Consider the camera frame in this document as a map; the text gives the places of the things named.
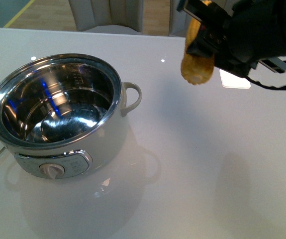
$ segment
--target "white table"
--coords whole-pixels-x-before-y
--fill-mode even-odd
[[[33,56],[84,53],[143,92],[121,151],[92,175],[41,179],[0,158],[0,239],[286,239],[286,92],[224,88],[218,69],[192,86],[183,50],[183,38],[0,29],[0,81]]]

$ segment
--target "white chair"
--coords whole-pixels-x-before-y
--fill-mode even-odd
[[[185,13],[184,11],[178,12],[176,10],[179,1],[180,0],[171,0],[169,36],[185,37],[192,17],[187,13]],[[224,8],[228,0],[211,0],[211,1],[217,3],[220,7]]]
[[[77,31],[141,34],[144,0],[69,0]]]

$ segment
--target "black robotic arm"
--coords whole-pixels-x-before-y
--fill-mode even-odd
[[[262,63],[278,73],[286,71],[286,0],[241,0],[230,16],[214,2],[181,0],[178,8],[201,22],[187,53],[215,55],[215,66],[238,77]]]

